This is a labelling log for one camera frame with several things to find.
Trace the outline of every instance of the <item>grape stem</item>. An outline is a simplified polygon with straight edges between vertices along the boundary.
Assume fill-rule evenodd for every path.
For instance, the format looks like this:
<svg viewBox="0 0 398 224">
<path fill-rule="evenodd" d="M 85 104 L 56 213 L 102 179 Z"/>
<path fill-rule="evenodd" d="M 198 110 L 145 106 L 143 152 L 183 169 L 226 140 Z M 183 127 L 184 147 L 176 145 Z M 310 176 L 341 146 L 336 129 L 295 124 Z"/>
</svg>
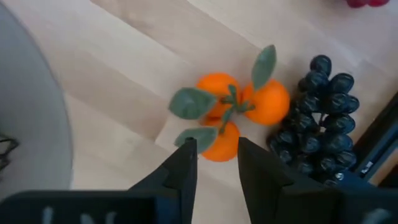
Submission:
<svg viewBox="0 0 398 224">
<path fill-rule="evenodd" d="M 325 113 L 321 113 L 321 117 L 319 118 L 319 121 L 318 121 L 318 125 L 319 125 L 319 126 L 322 126 L 322 124 L 323 124 L 323 117 L 324 117 L 325 115 L 326 115 Z"/>
</svg>

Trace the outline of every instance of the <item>bunch of grapes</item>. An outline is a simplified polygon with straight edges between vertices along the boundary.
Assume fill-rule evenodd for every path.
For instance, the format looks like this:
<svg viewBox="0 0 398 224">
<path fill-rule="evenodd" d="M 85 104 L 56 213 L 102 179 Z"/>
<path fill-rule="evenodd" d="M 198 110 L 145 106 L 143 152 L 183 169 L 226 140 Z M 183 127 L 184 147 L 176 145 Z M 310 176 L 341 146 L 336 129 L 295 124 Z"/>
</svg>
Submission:
<svg viewBox="0 0 398 224">
<path fill-rule="evenodd" d="M 356 163 L 353 140 L 347 135 L 355 128 L 349 114 L 359 108 L 358 99 L 348 94 L 354 78 L 339 73 L 329 80 L 331 60 L 325 55 L 313 58 L 310 69 L 298 83 L 300 94 L 291 101 L 281 129 L 267 138 L 267 145 L 299 172 L 336 185 Z M 315 114 L 320 114 L 319 122 Z"/>
</svg>

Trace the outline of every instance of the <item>artificial orange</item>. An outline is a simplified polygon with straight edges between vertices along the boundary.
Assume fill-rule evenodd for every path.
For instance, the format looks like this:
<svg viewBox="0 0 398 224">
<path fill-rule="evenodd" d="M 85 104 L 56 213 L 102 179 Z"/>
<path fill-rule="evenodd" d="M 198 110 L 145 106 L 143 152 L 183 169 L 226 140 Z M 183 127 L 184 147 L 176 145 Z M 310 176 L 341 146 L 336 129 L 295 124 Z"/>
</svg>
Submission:
<svg viewBox="0 0 398 224">
<path fill-rule="evenodd" d="M 241 97 L 239 83 L 238 81 L 236 81 L 235 78 L 228 75 L 227 73 L 210 73 L 199 79 L 197 83 L 197 88 L 208 91 L 216 95 L 218 98 L 218 102 L 213 107 L 213 109 L 206 115 L 207 117 L 220 118 L 225 113 L 225 111 L 232 107 L 232 104 L 225 104 L 221 102 L 222 98 L 230 95 L 228 85 L 234 85 L 236 87 L 236 97 L 239 102 Z"/>
<path fill-rule="evenodd" d="M 203 123 L 206 126 L 221 127 L 220 119 L 208 119 Z M 233 159 L 238 153 L 239 129 L 230 121 L 226 123 L 224 133 L 218 134 L 214 144 L 202 153 L 202 156 L 214 162 L 226 162 Z"/>
<path fill-rule="evenodd" d="M 272 125 L 281 121 L 289 111 L 290 96 L 285 87 L 275 79 L 269 82 L 258 91 L 254 91 L 252 84 L 249 84 L 242 93 L 242 103 L 248 101 L 255 109 L 246 111 L 244 115 L 251 121 Z"/>
</svg>

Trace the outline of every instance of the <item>fruit cluster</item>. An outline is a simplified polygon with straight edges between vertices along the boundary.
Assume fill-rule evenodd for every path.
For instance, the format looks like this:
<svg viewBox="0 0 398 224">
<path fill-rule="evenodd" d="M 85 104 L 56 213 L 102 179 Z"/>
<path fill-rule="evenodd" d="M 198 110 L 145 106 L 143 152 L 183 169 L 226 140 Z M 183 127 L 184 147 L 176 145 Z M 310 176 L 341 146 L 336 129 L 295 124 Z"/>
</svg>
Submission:
<svg viewBox="0 0 398 224">
<path fill-rule="evenodd" d="M 174 144 L 180 147 L 186 139 L 196 139 L 197 151 L 205 159 L 226 162 L 238 153 L 240 132 L 232 114 L 244 114 L 262 125 L 279 123 L 289 111 L 290 96 L 271 78 L 276 61 L 276 48 L 270 45 L 257 56 L 251 82 L 244 88 L 231 75 L 215 72 L 201 77 L 196 87 L 177 91 L 169 103 L 170 112 L 181 119 L 197 119 L 202 127 L 182 131 Z"/>
<path fill-rule="evenodd" d="M 336 177 L 340 179 L 356 163 L 353 141 L 347 134 L 355 128 L 349 114 L 359 108 L 359 101 L 348 94 L 354 85 L 351 75 L 339 73 L 329 80 L 331 60 L 327 56 L 313 58 L 310 69 L 298 83 L 300 94 L 290 102 L 282 128 L 267 138 L 267 145 L 299 172 L 334 185 Z M 319 122 L 315 114 L 320 114 Z"/>
</svg>

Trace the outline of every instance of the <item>gray object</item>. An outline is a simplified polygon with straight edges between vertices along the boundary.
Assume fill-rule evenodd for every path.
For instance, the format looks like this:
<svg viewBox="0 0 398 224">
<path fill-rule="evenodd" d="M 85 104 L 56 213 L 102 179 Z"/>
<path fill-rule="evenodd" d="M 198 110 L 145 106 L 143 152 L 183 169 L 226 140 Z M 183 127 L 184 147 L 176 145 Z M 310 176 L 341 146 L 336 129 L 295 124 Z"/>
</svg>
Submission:
<svg viewBox="0 0 398 224">
<path fill-rule="evenodd" d="M 72 141 L 62 90 L 33 39 L 1 3 L 0 133 L 20 142 L 0 174 L 0 199 L 70 187 Z"/>
</svg>

